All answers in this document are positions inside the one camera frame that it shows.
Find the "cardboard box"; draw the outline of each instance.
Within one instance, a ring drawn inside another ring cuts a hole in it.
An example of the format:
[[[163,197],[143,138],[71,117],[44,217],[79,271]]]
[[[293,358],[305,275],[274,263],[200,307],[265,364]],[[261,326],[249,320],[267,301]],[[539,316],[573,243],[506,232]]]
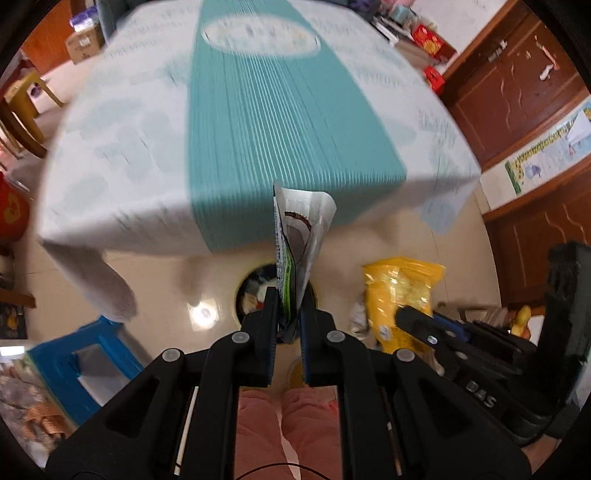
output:
[[[80,32],[74,32],[66,40],[66,49],[70,58],[76,63],[89,59],[100,53],[100,48],[105,44],[103,31],[100,25],[94,25]]]
[[[449,61],[449,59],[456,53],[456,49],[447,43],[441,35],[425,27],[423,24],[418,24],[417,28],[414,29],[413,40],[417,45],[420,45],[429,56],[442,63]]]

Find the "wooden cabinet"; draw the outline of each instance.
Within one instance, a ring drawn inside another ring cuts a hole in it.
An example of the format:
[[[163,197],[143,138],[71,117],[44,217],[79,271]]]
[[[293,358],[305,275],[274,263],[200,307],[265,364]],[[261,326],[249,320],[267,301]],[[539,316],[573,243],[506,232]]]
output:
[[[553,63],[542,46],[559,66],[546,80],[540,74]],[[486,170],[563,115],[584,89],[550,30],[517,2],[449,79],[443,101]]]
[[[35,27],[22,49],[41,74],[47,73],[70,59],[66,39],[74,31],[69,0],[61,0]]]
[[[591,240],[591,157],[575,171],[539,187],[537,198],[507,213],[483,216],[495,257],[503,306],[542,305],[548,250],[556,244]]]

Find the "wire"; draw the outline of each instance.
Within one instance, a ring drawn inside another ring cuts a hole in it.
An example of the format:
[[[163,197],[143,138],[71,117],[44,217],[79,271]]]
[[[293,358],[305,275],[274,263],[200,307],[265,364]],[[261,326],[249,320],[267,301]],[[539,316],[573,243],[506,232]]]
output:
[[[268,465],[259,466],[259,467],[253,468],[249,472],[243,473],[241,476],[236,478],[236,480],[241,480],[242,478],[250,475],[251,473],[258,472],[259,470],[263,470],[265,468],[269,468],[270,466],[278,466],[278,465],[298,466],[300,468],[303,468],[304,470],[308,470],[309,472],[315,473],[316,475],[318,475],[320,478],[323,478],[324,480],[330,480],[330,478],[328,478],[326,475],[322,475],[322,473],[317,472],[316,470],[314,470],[313,468],[310,468],[309,466],[304,466],[304,465],[300,465],[299,463],[291,463],[291,462],[269,463]]]

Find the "red gift box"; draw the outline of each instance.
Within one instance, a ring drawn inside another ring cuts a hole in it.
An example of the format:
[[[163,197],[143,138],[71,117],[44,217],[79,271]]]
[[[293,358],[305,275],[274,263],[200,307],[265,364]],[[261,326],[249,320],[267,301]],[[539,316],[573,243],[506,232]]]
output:
[[[418,24],[417,28],[414,29],[413,40],[426,51],[430,57],[437,59],[442,63],[447,62],[456,53],[456,49],[447,43],[442,36],[425,27],[422,23]]]
[[[431,87],[436,94],[441,95],[443,93],[443,85],[445,84],[445,80],[441,73],[439,73],[435,68],[431,67],[430,65],[423,70],[425,75],[425,81]]]

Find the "plastic packaging bag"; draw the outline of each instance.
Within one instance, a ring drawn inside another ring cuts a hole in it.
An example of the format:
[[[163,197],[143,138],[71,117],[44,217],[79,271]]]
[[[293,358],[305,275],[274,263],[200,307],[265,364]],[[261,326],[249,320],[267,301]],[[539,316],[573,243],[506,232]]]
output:
[[[277,289],[283,305],[279,330],[281,339],[292,343],[312,263],[335,216],[336,204],[328,193],[284,189],[277,182],[273,191]]]
[[[396,327],[395,315],[398,308],[405,305],[432,315],[431,288],[443,278],[445,267],[395,257],[365,265],[363,270],[369,324],[384,352],[409,348],[419,355],[429,354],[430,347]]]

